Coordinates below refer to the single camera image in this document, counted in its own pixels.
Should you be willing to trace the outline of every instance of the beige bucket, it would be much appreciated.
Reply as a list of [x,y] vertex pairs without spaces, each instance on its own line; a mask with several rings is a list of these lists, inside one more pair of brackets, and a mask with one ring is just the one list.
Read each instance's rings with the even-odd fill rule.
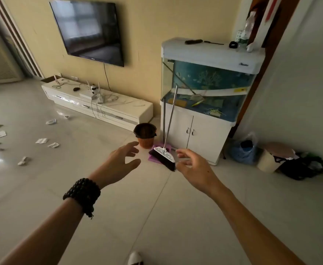
[[265,145],[257,168],[263,172],[273,173],[286,161],[283,158],[293,158],[294,155],[295,152],[287,145],[279,142],[270,142]]

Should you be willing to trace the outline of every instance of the wall-mounted tv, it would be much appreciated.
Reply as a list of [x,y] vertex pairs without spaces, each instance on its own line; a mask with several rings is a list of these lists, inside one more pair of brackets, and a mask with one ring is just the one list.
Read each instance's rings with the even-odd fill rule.
[[124,66],[114,3],[53,0],[50,5],[69,55]]

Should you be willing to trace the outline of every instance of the white shoe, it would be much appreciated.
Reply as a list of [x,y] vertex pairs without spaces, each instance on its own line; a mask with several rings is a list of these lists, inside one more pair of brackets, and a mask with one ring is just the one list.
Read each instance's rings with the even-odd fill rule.
[[127,265],[143,265],[143,260],[137,251],[130,254]]

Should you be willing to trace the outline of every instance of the aquarium lid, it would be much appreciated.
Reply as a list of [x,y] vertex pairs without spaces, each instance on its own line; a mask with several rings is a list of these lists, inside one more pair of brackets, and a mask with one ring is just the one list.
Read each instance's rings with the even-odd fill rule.
[[185,44],[189,38],[173,38],[161,44],[161,57],[249,74],[259,73],[265,50],[248,53],[243,48],[229,48],[228,44]]

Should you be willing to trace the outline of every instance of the yellow wall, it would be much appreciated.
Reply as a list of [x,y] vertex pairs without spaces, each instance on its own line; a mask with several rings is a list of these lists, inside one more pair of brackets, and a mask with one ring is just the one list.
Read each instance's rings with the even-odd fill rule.
[[[107,86],[103,63],[69,56],[50,0],[4,0],[45,77],[61,72]],[[105,65],[112,91],[160,111],[162,41],[172,37],[230,41],[240,0],[100,0],[117,5],[125,67]]]

